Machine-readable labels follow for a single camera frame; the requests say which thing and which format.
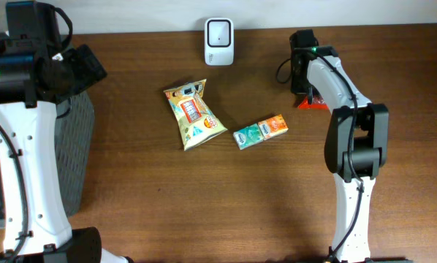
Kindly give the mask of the red Hacks candy bag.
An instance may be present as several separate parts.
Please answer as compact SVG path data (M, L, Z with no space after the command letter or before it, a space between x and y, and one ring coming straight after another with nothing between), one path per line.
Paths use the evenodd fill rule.
M311 100L309 96L306 96L297 108L303 110L328 110L328 106L320 95L313 96Z

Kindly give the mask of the orange tissue pack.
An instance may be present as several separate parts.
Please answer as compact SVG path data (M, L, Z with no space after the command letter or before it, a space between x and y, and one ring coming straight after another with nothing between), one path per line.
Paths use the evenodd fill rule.
M258 123L264 140L271 139L288 131L288 126L282 114L273 116Z

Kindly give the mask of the teal tissue pack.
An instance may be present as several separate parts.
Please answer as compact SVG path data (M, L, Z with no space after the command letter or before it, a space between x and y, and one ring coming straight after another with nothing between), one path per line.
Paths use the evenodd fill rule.
M240 150L259 144L264 140L257 123L234 132L233 137Z

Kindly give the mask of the yellow snack bag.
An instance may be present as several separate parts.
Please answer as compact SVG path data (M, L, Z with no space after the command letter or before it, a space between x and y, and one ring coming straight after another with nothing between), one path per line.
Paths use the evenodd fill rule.
M206 82L203 79L164 90L178 122L185 151L227 130L202 99Z

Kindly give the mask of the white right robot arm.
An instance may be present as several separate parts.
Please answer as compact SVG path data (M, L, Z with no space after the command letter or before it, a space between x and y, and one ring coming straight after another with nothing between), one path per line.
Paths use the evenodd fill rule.
M387 160L389 110L374 104L345 73L332 46L321 46L310 29L289 38L292 92L308 101L319 95L330 124L324 160L336 187L336 227L326 262L369 262L371 194Z

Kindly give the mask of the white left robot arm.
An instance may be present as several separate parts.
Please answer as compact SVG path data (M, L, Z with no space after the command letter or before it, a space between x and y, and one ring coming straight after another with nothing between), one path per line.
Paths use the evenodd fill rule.
M57 106L107 73L86 45L62 36L65 12L38 1L6 5L0 41L0 173L5 236L0 262L122 263L95 227L73 229L64 211L55 151Z

